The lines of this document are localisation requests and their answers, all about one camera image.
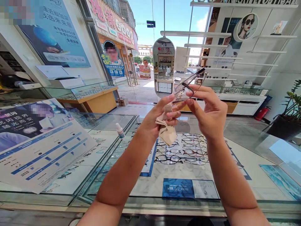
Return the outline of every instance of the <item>potted plant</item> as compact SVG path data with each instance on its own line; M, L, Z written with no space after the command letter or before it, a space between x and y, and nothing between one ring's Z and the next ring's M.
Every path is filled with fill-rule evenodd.
M268 134L283 140L291 140L301 133L301 95L295 94L296 90L301 87L301 80L296 80L291 92L287 92L285 100L285 110L282 114L277 115L277 119L267 131Z

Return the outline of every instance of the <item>shop sign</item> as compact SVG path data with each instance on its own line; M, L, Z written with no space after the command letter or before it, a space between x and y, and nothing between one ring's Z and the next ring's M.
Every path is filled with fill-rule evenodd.
M118 37L119 37L121 40L124 40L124 41L126 41L127 43L131 44L131 40L130 40L129 38L127 38L126 36L124 36L123 34L118 33Z
M19 25L45 65L91 67L63 0L40 0L35 24Z
M224 4L262 4L262 5L296 5L298 0L221 0L219 3Z
M125 41L128 47L138 50L137 35L123 19L102 0L87 0L87 2L90 5L91 15L98 33L120 43Z

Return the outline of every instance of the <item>poster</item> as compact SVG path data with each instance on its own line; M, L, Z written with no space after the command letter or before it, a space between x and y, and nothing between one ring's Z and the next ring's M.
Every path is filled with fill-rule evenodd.
M216 49L216 53L215 53L215 57L237 57L239 49L241 47L242 42L237 42L234 39L233 36L233 32L234 32L234 28L236 26L236 24L240 21L241 18L231 18L229 27L228 27L228 23L229 23L229 19L230 18L225 18L224 20L224 24L222 27L222 31L223 33L231 33L231 36L225 38L225 40L223 38L219 39L219 45L227 45L227 48L217 48ZM232 63L234 62L234 60L214 60L214 65L217 63L218 61L218 68L221 68L222 66L225 66L227 68L231 68Z
M0 181L38 194L95 145L54 98L2 110Z
M301 187L279 166L259 165L282 193L292 201L301 201Z
M115 44L111 41L105 41L101 55L103 63L111 76L124 77L124 64L119 57L119 52Z
M33 7L35 24L19 27L44 64L90 67L63 0L40 0L39 4Z
M140 69L140 78L142 79L151 79L150 77L150 67L148 66L148 61L147 60L143 60L143 64L139 65L139 69Z
M180 199L219 198L212 180L188 180L172 178L164 178L162 197Z

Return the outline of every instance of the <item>hand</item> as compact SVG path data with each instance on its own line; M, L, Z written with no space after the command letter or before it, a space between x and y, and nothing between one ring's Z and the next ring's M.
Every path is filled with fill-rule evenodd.
M147 136L151 136L153 139L157 139L159 136L160 126L156 124L156 118L163 114L163 108L168 103L172 102L175 98L174 94L171 94L167 97L163 97L145 116L143 122L139 126L137 131L143 131L143 133L147 134ZM181 116L181 112L179 110L183 108L186 103L181 102L180 104L173 107L173 112L167 113L167 117L170 118L166 121L167 125L175 126L178 124L178 120L176 118Z
M58 49L54 48L54 47L47 47L46 48L48 52L51 52L51 53L58 53L60 52Z
M189 85L195 92L193 97L204 99L204 111L193 99L186 100L191 112L197 117L198 125L206 139L218 140L224 136L224 125L228 106L222 102L210 87Z

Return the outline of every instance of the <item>sunglasses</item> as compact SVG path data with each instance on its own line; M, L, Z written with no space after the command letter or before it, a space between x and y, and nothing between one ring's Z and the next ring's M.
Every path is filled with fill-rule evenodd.
M251 25L255 22L254 19L250 20L250 19L247 19L246 20L246 25L249 25L251 23Z

